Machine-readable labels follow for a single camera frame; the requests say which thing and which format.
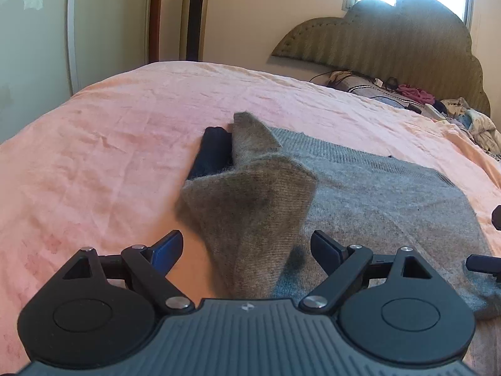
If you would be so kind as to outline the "grey knitted garment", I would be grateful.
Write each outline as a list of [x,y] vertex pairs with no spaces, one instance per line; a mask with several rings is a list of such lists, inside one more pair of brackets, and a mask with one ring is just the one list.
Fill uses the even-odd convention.
[[[431,168],[267,127],[233,123],[233,166],[187,180],[181,218],[206,242],[229,300],[223,339],[251,344],[263,373],[497,375],[499,275],[463,192]],[[327,274],[316,231],[373,251],[335,313],[300,301]]]

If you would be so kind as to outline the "navy blue garment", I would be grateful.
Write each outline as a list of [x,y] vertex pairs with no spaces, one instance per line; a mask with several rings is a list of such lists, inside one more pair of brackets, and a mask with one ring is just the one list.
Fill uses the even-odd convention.
[[222,173],[233,164],[232,133],[222,127],[206,127],[187,180]]

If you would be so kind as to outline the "pile of clothes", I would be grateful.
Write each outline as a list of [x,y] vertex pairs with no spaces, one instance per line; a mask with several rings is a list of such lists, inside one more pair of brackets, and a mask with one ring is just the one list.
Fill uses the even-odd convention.
[[464,98],[436,100],[425,107],[438,121],[455,124],[486,154],[500,161],[500,132],[489,116],[472,109]]

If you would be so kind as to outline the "pink bed sheet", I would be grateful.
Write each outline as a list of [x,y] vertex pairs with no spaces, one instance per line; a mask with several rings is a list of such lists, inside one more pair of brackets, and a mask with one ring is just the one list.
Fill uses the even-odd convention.
[[175,202],[206,127],[272,127],[440,171],[489,247],[498,163],[458,128],[368,98],[229,65],[161,62],[89,86],[1,146],[1,370],[28,361],[20,310],[83,246],[113,255],[182,229]]

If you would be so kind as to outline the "magenta cloth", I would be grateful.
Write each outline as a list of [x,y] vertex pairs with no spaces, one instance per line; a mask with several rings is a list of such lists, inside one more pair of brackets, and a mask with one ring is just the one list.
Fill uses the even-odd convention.
[[400,84],[397,87],[396,91],[402,96],[414,100],[415,102],[420,104],[434,104],[436,100],[435,97],[429,92],[406,84]]

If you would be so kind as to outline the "striped pillow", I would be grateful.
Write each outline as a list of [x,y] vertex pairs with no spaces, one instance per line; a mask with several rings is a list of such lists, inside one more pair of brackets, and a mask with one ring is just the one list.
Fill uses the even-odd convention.
[[329,76],[327,87],[349,92],[364,98],[371,98],[396,109],[411,110],[418,114],[422,113],[422,107],[419,103],[405,98],[396,92],[379,87],[374,83],[373,79],[358,75],[349,70],[333,71]]

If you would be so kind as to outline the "olive padded headboard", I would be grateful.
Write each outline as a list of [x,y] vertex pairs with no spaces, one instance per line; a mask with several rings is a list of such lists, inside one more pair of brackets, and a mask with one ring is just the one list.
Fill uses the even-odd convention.
[[464,98],[486,115],[490,102],[470,31],[437,0],[355,3],[343,17],[308,19],[273,49],[278,58],[390,77],[436,98]]

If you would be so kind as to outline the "gold tower fan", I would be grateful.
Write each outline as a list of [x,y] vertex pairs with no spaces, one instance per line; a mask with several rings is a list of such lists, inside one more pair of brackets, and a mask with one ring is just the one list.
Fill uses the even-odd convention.
[[183,0],[179,59],[202,61],[208,0]]

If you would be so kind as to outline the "frosted glass wardrobe door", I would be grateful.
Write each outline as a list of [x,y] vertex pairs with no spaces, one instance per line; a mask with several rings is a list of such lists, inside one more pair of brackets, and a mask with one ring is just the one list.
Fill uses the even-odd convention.
[[150,0],[1,0],[1,139],[148,61]]

